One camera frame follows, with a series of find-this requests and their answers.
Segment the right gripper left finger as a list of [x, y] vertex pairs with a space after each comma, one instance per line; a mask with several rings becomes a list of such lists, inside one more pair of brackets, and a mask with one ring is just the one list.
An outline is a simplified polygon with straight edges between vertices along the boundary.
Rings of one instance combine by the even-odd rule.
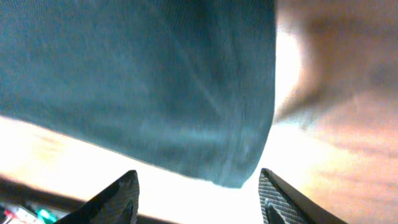
[[130, 170], [55, 224], [136, 224], [138, 207], [139, 181]]

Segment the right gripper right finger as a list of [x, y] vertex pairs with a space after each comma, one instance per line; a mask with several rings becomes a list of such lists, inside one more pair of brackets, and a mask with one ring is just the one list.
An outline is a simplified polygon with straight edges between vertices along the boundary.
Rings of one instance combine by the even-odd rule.
[[269, 169], [262, 169], [258, 194], [264, 224], [346, 224]]

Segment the black t-shirt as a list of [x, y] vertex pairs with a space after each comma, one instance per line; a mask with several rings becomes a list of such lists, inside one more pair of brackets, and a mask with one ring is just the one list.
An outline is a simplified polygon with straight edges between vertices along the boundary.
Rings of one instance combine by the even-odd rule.
[[1, 114], [240, 188], [275, 100], [274, 1], [1, 2]]

